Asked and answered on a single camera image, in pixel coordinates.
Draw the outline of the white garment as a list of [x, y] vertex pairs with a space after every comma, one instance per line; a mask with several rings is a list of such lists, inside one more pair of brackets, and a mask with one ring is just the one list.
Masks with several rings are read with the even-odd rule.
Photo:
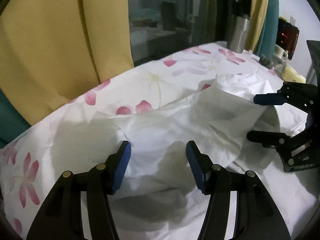
[[306, 115], [289, 106], [264, 107], [252, 94], [221, 76], [202, 92], [154, 111], [111, 116], [98, 110], [89, 120], [72, 106], [59, 124], [51, 156], [56, 175], [86, 172], [131, 142], [131, 158], [111, 210], [121, 239], [195, 239], [208, 200], [197, 188], [185, 148], [193, 140], [201, 152], [223, 167], [253, 170], [271, 193], [292, 237], [301, 231], [306, 189], [285, 173], [277, 154], [246, 139], [249, 130], [294, 135]]

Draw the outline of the yellow tissue pack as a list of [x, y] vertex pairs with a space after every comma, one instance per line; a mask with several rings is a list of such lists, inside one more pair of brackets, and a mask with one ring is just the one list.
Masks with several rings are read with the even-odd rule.
[[283, 72], [281, 74], [281, 78], [287, 82], [297, 82], [297, 83], [306, 83], [306, 78], [300, 75], [293, 67], [289, 64], [286, 64]]

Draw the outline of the small grey object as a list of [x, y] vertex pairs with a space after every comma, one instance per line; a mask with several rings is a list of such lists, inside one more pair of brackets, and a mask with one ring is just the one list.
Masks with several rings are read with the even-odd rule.
[[273, 61], [271, 59], [268, 59], [265, 55], [261, 55], [258, 62], [267, 69], [273, 68]]

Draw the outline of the white mug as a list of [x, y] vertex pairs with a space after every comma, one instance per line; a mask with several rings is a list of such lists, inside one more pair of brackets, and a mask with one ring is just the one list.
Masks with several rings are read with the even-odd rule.
[[287, 61], [289, 54], [287, 50], [284, 50], [279, 45], [276, 45], [274, 48], [274, 57], [278, 58], [281, 61]]

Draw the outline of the right teal curtain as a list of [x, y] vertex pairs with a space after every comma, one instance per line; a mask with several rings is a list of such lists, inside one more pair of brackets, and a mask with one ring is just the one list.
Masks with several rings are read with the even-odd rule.
[[273, 59], [278, 31], [278, 18], [279, 0], [268, 0], [263, 28], [255, 48], [255, 54], [259, 57], [264, 56], [268, 60]]

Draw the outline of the teal curtain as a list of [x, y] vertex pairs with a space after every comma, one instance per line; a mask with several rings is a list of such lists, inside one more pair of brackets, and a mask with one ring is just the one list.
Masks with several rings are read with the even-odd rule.
[[12, 142], [31, 126], [20, 113], [16, 111], [2, 90], [0, 94], [0, 103], [1, 148], [4, 148], [8, 143]]
[[255, 54], [259, 57], [264, 56], [268, 60], [273, 59], [278, 31], [278, 18], [279, 0], [268, 0], [263, 28], [255, 48]]

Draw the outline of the floral pink bed sheet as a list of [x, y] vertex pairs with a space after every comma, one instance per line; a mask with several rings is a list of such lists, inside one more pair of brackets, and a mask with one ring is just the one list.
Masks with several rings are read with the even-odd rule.
[[[242, 88], [252, 94], [252, 103], [255, 94], [274, 93], [283, 84], [274, 72], [258, 63], [256, 56], [247, 52], [235, 55], [219, 44], [205, 44], [128, 70], [28, 129], [1, 150], [4, 213], [14, 231], [26, 238], [37, 211], [60, 176], [55, 174], [50, 151], [57, 128], [72, 106], [82, 109], [76, 115], [79, 121], [89, 120], [98, 110], [111, 116], [142, 114], [202, 92], [221, 76], [232, 82], [243, 81]], [[297, 175], [306, 189], [304, 225], [299, 235], [319, 204], [319, 171], [290, 174]]]

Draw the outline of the dark red glowing box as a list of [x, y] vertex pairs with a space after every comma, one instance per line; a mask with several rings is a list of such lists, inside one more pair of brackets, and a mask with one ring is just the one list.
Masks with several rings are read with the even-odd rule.
[[299, 37], [299, 29], [282, 18], [278, 20], [276, 45], [288, 51], [288, 59], [293, 58]]

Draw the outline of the steel thermos bottle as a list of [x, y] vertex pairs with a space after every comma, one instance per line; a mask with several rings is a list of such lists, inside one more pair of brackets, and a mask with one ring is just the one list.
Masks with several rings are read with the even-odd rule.
[[241, 54], [244, 50], [250, 27], [251, 20], [247, 14], [232, 15], [228, 29], [227, 48]]

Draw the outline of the right yellow curtain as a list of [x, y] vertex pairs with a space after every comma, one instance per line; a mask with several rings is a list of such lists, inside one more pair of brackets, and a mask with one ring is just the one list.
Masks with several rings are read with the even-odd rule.
[[250, 21], [251, 26], [247, 35], [245, 49], [254, 51], [264, 25], [268, 0], [252, 0]]

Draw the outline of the yellow curtain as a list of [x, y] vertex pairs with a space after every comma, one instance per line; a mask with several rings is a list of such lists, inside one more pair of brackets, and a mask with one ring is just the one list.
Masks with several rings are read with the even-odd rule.
[[247, 35], [245, 49], [254, 51], [264, 25], [268, 0], [252, 0], [250, 21], [251, 26]]
[[1, 90], [31, 125], [132, 67], [128, 0], [1, 5]]

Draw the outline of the left teal curtain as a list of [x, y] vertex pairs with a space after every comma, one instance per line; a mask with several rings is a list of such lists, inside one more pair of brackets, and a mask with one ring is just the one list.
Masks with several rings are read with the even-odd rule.
[[20, 113], [16, 111], [2, 90], [0, 94], [0, 103], [1, 148], [4, 148], [8, 143], [12, 142], [31, 126]]

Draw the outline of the left yellow curtain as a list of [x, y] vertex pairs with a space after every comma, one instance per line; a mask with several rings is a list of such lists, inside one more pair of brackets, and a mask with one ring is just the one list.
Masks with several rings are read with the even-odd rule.
[[132, 67], [128, 0], [1, 5], [1, 90], [31, 125]]

